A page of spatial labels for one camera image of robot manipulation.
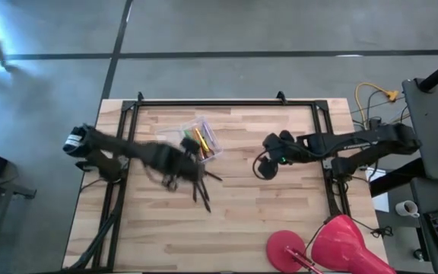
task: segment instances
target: cable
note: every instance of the cable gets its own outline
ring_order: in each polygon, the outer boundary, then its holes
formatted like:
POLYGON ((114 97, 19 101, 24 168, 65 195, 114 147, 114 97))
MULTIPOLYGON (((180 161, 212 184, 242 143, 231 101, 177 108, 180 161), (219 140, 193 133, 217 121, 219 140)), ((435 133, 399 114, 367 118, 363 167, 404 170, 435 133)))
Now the cable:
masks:
POLYGON ((352 175, 351 175, 351 177, 354 178, 354 179, 363 180, 363 181, 365 181, 366 183, 369 183, 369 181, 366 180, 366 179, 364 179, 364 178, 357 177, 357 176, 352 176, 352 175))
POLYGON ((364 116, 364 112, 363 112, 363 109, 361 107, 361 103, 359 102, 359 88, 364 86, 364 85, 370 86, 372 88, 375 88, 378 91, 383 92, 388 97, 388 99, 389 99, 388 102, 391 102, 391 103, 395 102, 396 97, 398 96, 398 91, 387 91, 383 88, 378 87, 375 84, 371 84, 371 83, 367 83, 367 82, 360 83, 358 86, 356 86, 356 89, 354 90, 354 98, 356 99, 357 109, 361 112, 361 118, 363 121, 366 120, 366 117, 364 116))
POLYGON ((89 186, 92 186, 93 184, 95 184, 95 183, 97 183, 97 182, 100 182, 100 181, 104 181, 104 179, 103 179, 103 178, 99 178, 99 179, 97 179, 97 180, 94 180, 94 181, 88 183, 87 185, 85 185, 85 186, 83 186, 83 187, 81 188, 80 192, 82 192, 82 190, 85 190, 85 189, 88 188, 89 186))
MULTIPOLYGON (((348 190, 349 190, 348 182, 346 182, 346 181, 342 182, 342 186, 344 186, 344 193, 347 193, 348 190)), ((334 195, 336 195, 336 196, 341 195, 340 193, 335 193, 335 192, 334 192, 334 188, 332 188, 332 193, 334 193, 334 195)))
POLYGON ((365 127, 366 129, 368 128, 367 123, 370 122, 371 98, 373 98, 373 95, 374 95, 374 94, 377 94, 377 93, 379 93, 379 92, 382 92, 382 91, 374 91, 374 92, 370 95, 370 97, 368 98, 367 117, 366 117, 366 121, 363 121, 364 127, 365 127))
POLYGON ((310 239, 309 243, 306 245, 305 250, 303 252, 303 255, 305 256, 305 253, 307 253, 307 250, 309 249, 310 244, 313 242, 313 239, 315 239, 317 237, 317 234, 319 233, 320 229, 324 227, 324 223, 322 223, 322 225, 317 229, 316 233, 312 236, 312 238, 310 239))
POLYGON ((403 123, 403 113, 407 110, 407 107, 408 107, 408 105, 407 106, 405 106, 404 108, 403 108, 403 110, 401 111, 401 115, 400 115, 400 123, 403 123))
MULTIPOLYGON (((398 99, 396 99, 396 100, 401 100, 401 99, 404 99, 404 98, 405 98, 405 96, 402 96, 402 97, 400 97, 400 98, 398 98, 398 99)), ((392 102, 390 102, 390 101, 386 101, 386 102, 382 102, 382 103, 379 103, 379 104, 375 104, 375 105, 372 105, 372 106, 371 106, 371 109, 373 109, 374 107, 382 106, 382 105, 384 105, 384 104, 388 104, 388 103, 392 103, 392 102)), ((351 111, 350 114, 358 113, 358 112, 363 111, 363 110, 367 110, 367 107, 365 107, 365 108, 363 108, 363 109, 360 109, 360 110, 354 110, 354 111, 351 111)))
POLYGON ((352 121, 353 121, 353 123, 356 123, 356 124, 358 124, 358 125, 363 125, 363 123, 362 123, 362 122, 360 122, 360 121, 357 121, 357 120, 355 120, 355 119, 352 119, 352 121))
POLYGON ((400 113, 402 113, 403 107, 397 111, 393 116, 391 116, 387 121, 390 121, 389 123, 393 123, 393 121, 396 121, 400 117, 400 113))
POLYGON ((378 171, 378 163, 379 163, 379 160, 377 160, 376 163, 374 164, 374 169, 373 169, 373 172, 371 173, 370 177, 368 178, 368 183, 371 182, 371 178, 373 178, 374 174, 376 174, 376 172, 378 171))
POLYGON ((407 110, 408 106, 405 106, 403 108, 403 110, 401 111, 401 115, 399 118, 394 119, 393 121, 391 121, 391 123, 403 123, 404 119, 407 119, 408 117, 410 117, 410 113, 407 113, 407 115, 403 116, 403 113, 405 113, 405 111, 407 110))
POLYGON ((393 236, 393 228, 391 226, 389 226, 389 225, 385 226, 384 228, 374 229, 374 228, 370 228, 369 226, 367 226, 367 225, 363 224, 362 222, 356 220, 355 218, 352 218, 352 217, 350 217, 350 218, 351 218, 351 220, 355 221, 356 223, 358 223, 358 224, 364 226, 365 228, 371 230, 370 234, 373 237, 375 237, 375 238, 379 238, 379 236, 381 236, 381 237, 385 237, 385 236, 391 237, 391 236, 393 236))
POLYGON ((268 180, 264 177, 260 177, 258 175, 258 173, 256 172, 255 166, 256 166, 256 162, 260 159, 261 156, 265 155, 266 153, 269 153, 270 151, 274 151, 276 149, 280 149, 283 147, 277 147, 277 148, 270 148, 270 149, 266 149, 264 150, 262 153, 260 153, 258 156, 256 156, 255 160, 252 162, 252 172, 255 174, 256 178, 260 179, 260 180, 268 180))

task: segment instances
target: wooden tabletop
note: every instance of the wooden tabletop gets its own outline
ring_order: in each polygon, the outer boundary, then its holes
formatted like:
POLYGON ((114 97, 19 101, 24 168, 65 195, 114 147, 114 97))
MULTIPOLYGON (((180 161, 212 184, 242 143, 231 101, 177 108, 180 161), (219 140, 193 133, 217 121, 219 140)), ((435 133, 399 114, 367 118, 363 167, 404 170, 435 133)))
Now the wooden tabletop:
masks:
MULTIPOLYGON (((335 133, 354 131, 347 100, 327 101, 335 133)), ((116 134, 121 104, 122 100, 103 101, 97 129, 116 134)), ((265 255, 271 233, 292 230, 308 242, 329 216, 319 162, 281 166, 276 178, 266 181, 255 178, 251 168, 267 134, 282 129, 293 135, 314 132, 310 108, 140 107, 135 140, 155 140, 157 130, 179 126, 196 116, 206 118, 224 148, 222 155, 206 164, 207 170, 224 179, 205 179, 212 213, 201 202, 192 201, 190 185, 180 184, 176 193, 169 193, 152 183, 141 163, 133 160, 115 271, 274 271, 265 255)), ((343 155, 349 153, 354 151, 343 151, 343 155)), ((97 174, 86 174, 83 185, 96 178, 97 174)), ((96 235, 105 189, 105 183, 96 183, 80 194, 64 266, 73 264, 96 235)), ((378 228, 366 182, 349 182, 348 200, 353 218, 378 228)), ((382 239, 361 226, 360 230, 368 249, 386 260, 382 239)))

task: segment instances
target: concrete floor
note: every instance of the concrete floor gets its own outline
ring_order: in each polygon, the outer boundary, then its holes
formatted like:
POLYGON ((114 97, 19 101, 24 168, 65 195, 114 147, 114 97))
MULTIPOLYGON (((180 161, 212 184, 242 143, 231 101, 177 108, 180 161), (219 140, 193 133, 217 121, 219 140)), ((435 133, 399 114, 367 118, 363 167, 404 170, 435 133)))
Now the concrete floor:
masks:
MULTIPOLYGON (((60 268, 82 177, 62 143, 73 126, 95 122, 103 89, 111 98, 135 98, 138 91, 146 98, 272 97, 282 90, 288 97, 347 97, 355 110, 359 82, 400 89, 402 80, 438 67, 438 56, 395 53, 122 59, 113 75, 109 57, 125 3, 0 1, 0 37, 13 59, 11 73, 0 69, 0 155, 20 168, 18 183, 38 189, 34 200, 11 204, 0 239, 0 273, 60 268), (105 87, 107 75, 113 81, 105 87)), ((419 49, 438 50, 438 1, 134 0, 121 51, 419 49)), ((361 92, 363 102, 370 92, 361 92)), ((374 97, 373 104, 384 100, 374 97)), ((389 120, 404 106, 403 100, 384 104, 371 115, 389 120)), ((353 118, 360 119, 359 113, 353 118)), ((409 159, 390 157, 379 166, 396 168, 409 159)), ((395 229, 385 243, 395 268, 432 271, 411 258, 414 231, 395 229)))

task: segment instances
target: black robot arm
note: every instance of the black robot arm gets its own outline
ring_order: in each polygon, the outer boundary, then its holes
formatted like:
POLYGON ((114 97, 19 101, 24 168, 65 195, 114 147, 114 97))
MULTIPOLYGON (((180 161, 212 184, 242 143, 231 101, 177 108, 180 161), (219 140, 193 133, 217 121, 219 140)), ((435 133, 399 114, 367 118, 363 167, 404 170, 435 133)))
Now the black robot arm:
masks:
POLYGON ((266 180, 275 177, 279 164, 309 163, 335 156, 339 151, 365 148, 349 158, 331 160, 331 176, 336 180, 349 178, 358 167, 370 165, 390 154, 410 155, 420 147, 413 129, 401 123, 379 126, 373 130, 342 135, 315 133, 294 137, 286 130, 279 136, 268 135, 263 142, 269 158, 258 159, 258 171, 266 180))
POLYGON ((86 161, 78 162, 77 166, 83 170, 97 167, 100 176, 109 182, 122 177, 122 164, 115 158, 108 158, 102 151, 139 159, 145 166, 161 174, 179 176, 192 182, 198 180, 200 171, 199 163, 167 143, 128 142, 87 125, 72 130, 63 150, 72 157, 85 158, 86 161))

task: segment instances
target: clear plastic box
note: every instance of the clear plastic box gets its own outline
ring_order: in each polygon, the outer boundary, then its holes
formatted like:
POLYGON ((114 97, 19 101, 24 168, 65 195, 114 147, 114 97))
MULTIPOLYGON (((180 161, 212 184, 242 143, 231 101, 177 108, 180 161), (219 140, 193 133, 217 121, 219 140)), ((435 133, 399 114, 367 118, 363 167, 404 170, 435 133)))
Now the clear plastic box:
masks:
POLYGON ((194 120, 184 123, 176 128, 157 130, 155 132, 155 136, 158 141, 167 141, 177 147, 180 146, 180 142, 184 137, 195 139, 201 143, 201 147, 203 148, 201 149, 202 152, 199 153, 201 156, 204 155, 204 157, 201 159, 201 162, 210 161, 223 152, 223 149, 219 145, 212 128, 209 126, 207 120, 203 116, 199 116, 194 120), (202 141, 205 142, 207 149, 202 144, 202 141))

